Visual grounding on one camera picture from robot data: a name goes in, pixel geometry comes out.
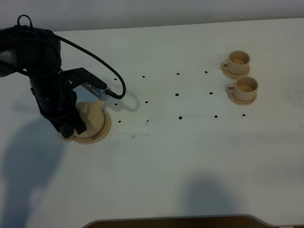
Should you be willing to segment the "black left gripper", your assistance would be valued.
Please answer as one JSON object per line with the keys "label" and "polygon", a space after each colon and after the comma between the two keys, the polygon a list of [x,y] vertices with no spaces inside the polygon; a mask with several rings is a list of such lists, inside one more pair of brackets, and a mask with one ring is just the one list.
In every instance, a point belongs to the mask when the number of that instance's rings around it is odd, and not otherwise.
{"label": "black left gripper", "polygon": [[77,68],[45,77],[30,77],[31,91],[36,98],[40,113],[49,121],[58,125],[63,137],[81,134],[86,124],[76,109],[77,96],[73,91],[84,82],[99,89],[106,89],[102,80],[84,68]]}

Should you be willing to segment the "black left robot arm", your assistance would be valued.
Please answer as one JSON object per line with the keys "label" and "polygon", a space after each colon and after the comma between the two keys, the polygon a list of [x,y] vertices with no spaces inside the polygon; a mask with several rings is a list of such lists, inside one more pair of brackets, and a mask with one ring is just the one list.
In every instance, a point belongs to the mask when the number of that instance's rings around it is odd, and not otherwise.
{"label": "black left robot arm", "polygon": [[87,130],[76,108],[74,88],[106,84],[84,68],[61,70],[60,41],[49,30],[13,26],[0,31],[0,75],[18,72],[30,79],[40,113],[64,138]]}

